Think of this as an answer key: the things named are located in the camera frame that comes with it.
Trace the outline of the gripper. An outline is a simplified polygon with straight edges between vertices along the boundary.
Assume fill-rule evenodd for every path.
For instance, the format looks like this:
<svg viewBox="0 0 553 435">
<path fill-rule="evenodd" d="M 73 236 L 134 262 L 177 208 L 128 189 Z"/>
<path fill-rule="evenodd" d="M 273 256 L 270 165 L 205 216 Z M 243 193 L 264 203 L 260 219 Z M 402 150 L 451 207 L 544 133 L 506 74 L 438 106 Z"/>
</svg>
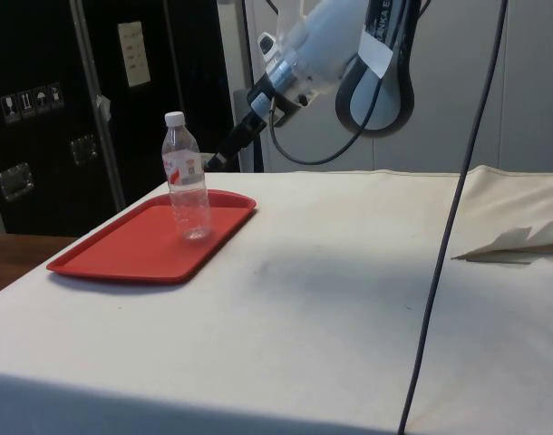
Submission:
<svg viewBox="0 0 553 435">
<path fill-rule="evenodd" d="M 205 164 L 205 169 L 226 169 L 264 129 L 271 107 L 280 110 L 280 94 L 268 77 L 260 77 L 247 94 L 247 103 L 256 115 L 246 115 L 222 142 L 218 151 Z"/>
</svg>

